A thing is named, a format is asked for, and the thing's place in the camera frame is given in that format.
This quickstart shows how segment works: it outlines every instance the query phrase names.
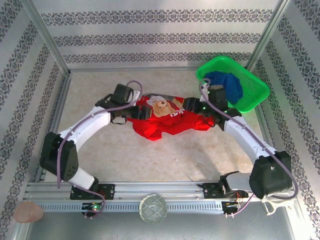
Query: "red shirt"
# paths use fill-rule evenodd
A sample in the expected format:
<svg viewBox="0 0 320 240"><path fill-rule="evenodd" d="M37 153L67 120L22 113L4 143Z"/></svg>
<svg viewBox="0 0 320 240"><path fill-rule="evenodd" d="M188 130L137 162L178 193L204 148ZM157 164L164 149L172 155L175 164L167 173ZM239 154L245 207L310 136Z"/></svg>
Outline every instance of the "red shirt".
<svg viewBox="0 0 320 240"><path fill-rule="evenodd" d="M206 131L214 125L212 117L204 117L182 108L184 99L160 94L144 95L137 106L148 106L152 115L147 120L128 118L133 129L139 135L155 141L162 138L162 133L175 135L188 129Z"/></svg>

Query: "metal frame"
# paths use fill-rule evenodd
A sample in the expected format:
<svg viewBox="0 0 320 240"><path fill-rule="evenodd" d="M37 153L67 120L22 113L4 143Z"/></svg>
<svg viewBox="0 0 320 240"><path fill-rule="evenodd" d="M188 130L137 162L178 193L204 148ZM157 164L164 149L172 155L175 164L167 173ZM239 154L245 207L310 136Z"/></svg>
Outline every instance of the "metal frame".
<svg viewBox="0 0 320 240"><path fill-rule="evenodd" d="M66 77L69 74L70 70L67 67L64 57L60 53L54 38L50 34L33 0L21 0L21 4L23 5L23 8L25 9L29 17L31 18L37 31L40 33L44 43L47 45L48 49L50 50L50 53L53 55L55 61L59 65L63 73L63 76Z"/></svg>
<svg viewBox="0 0 320 240"><path fill-rule="evenodd" d="M54 42L49 30L42 20L37 8L32 0L21 0L28 15L37 27L44 42L58 65L60 66L64 76L67 78L63 81L60 96L57 99L57 107L52 113L53 120L49 131L56 132L63 113L64 104L68 95L68 90L73 73L77 72L114 72L114 71L170 71L170 70L195 70L195 67L173 67L173 68L113 68L113 69L78 69L70 70L67 67L63 56L61 55L56 43ZM255 47L246 68L251 72L256 65L261 53L266 47L271 35L275 31L281 16L285 12L290 0L280 0L276 9L267 24L261 39ZM264 140L268 144L272 144L264 121L261 107L258 106L256 114ZM39 169L36 182L30 182L27 185L23 201L30 201L42 206L46 212L80 212L82 203L89 201L70 200L70 192L72 186L63 182L61 188L57 189L54 182L40 182L46 171ZM203 189L198 184L212 183L214 181L180 181L180 182L102 182L103 184L115 184L114 200L108 200L104 212L137 212L138 205L143 197L150 193L159 193L164 197L171 212L190 212L190 213L211 213L221 214L221 199L205 199ZM283 193L283 196L292 194L293 192ZM234 201L235 199L223 199L223 201ZM292 226L296 239L307 239L301 237L301 229L299 226L303 221L303 215L297 199L294 200L294 209L289 211L288 218ZM25 240L28 234L29 223L16 223L14 226L11 240Z"/></svg>
<svg viewBox="0 0 320 240"><path fill-rule="evenodd" d="M278 2L278 4L276 5L275 10L271 16L271 19L267 23L267 25L261 35L261 38L259 39L259 42L255 46L255 48L251 54L251 57L246 65L246 69L249 72L252 72L254 67L256 66L258 59L260 58L261 54L265 50L271 36L274 34L274 32L277 28L277 25L278 25L279 21L281 20L283 14L285 13L290 2L291 2L291 0L280 0Z"/></svg>

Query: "patterned wallpaper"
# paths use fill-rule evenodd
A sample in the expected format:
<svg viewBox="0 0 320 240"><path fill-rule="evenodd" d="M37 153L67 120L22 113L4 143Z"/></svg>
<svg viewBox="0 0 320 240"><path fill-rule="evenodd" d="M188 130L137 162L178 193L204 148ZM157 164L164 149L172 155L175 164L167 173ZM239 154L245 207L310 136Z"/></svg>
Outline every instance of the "patterned wallpaper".
<svg viewBox="0 0 320 240"><path fill-rule="evenodd" d="M245 65L278 0L35 0L70 69Z"/></svg>
<svg viewBox="0 0 320 240"><path fill-rule="evenodd" d="M320 239L319 19L319 2L292 1L254 70L270 87L263 114L273 144L292 157L312 239Z"/></svg>
<svg viewBox="0 0 320 240"><path fill-rule="evenodd" d="M18 0L0 0L0 240L33 179L62 72Z"/></svg>

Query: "teddy bear print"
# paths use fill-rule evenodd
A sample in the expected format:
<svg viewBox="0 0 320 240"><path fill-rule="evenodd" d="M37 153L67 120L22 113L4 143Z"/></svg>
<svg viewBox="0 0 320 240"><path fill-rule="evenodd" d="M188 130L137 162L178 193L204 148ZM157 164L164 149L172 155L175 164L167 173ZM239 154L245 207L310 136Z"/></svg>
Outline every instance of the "teddy bear print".
<svg viewBox="0 0 320 240"><path fill-rule="evenodd" d="M146 103L150 106L152 106L153 114L161 118L163 116L170 115L171 117L174 117L178 114L182 114L184 109L183 104L179 102L175 97L170 97L166 95L149 95L147 97L150 97L149 100L146 101ZM175 104L179 110L175 110L171 103Z"/></svg>

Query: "black mounting plate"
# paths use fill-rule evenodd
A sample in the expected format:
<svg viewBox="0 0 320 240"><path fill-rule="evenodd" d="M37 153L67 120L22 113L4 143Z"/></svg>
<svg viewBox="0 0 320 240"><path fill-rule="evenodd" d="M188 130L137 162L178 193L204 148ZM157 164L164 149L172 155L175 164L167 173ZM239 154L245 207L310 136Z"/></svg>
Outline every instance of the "black mounting plate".
<svg viewBox="0 0 320 240"><path fill-rule="evenodd" d="M232 193L226 193L224 194L224 191L222 189L222 185L220 182L206 182L203 184L198 184L200 188L203 189L203 196L204 199L225 199L225 198L237 198L237 193L242 197L242 198L248 198L249 195L246 191L243 190L236 190L233 191Z"/></svg>
<svg viewBox="0 0 320 240"><path fill-rule="evenodd" d="M99 184L98 191L96 192L104 196L105 200L113 200L115 196L115 187L116 185L114 184ZM72 186L70 199L71 200L101 200L101 197L88 193L86 191L82 191Z"/></svg>

